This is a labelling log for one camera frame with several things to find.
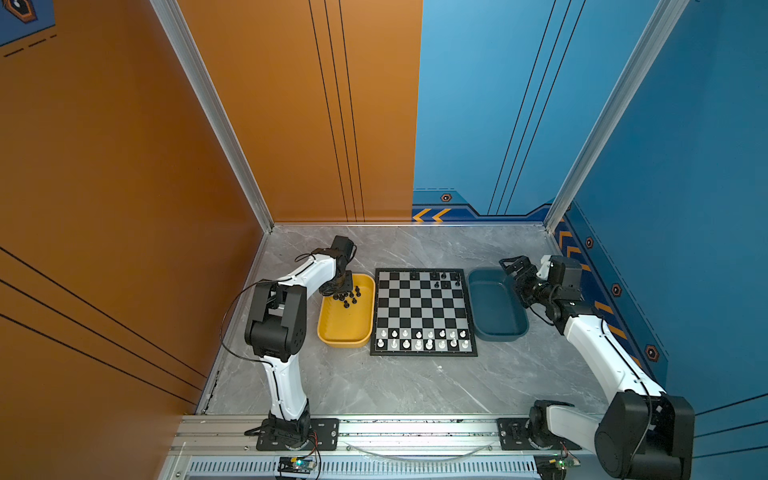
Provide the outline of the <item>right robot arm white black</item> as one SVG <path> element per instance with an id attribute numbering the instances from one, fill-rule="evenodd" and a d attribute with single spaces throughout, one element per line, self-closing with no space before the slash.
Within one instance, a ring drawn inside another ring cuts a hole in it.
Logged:
<path id="1" fill-rule="evenodd" d="M 695 413 L 646 374 L 583 298 L 581 264 L 546 255 L 501 260 L 518 302 L 544 307 L 546 321 L 580 353 L 609 402 L 601 418 L 567 402 L 538 400 L 529 411 L 530 441 L 562 447 L 570 441 L 596 455 L 615 479 L 688 479 L 692 473 Z"/>

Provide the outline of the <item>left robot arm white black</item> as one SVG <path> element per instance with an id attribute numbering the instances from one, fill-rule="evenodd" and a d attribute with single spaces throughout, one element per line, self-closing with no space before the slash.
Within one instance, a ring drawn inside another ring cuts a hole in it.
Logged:
<path id="1" fill-rule="evenodd" d="M 329 247 L 301 255 L 303 263 L 292 272 L 253 286 L 244 341 L 266 373 L 271 405 L 259 434 L 269 441 L 299 448 L 310 438 L 310 406 L 299 367 L 307 303 L 316 292 L 327 297 L 353 289 L 348 264 L 356 250 L 352 240 L 336 236 Z"/>

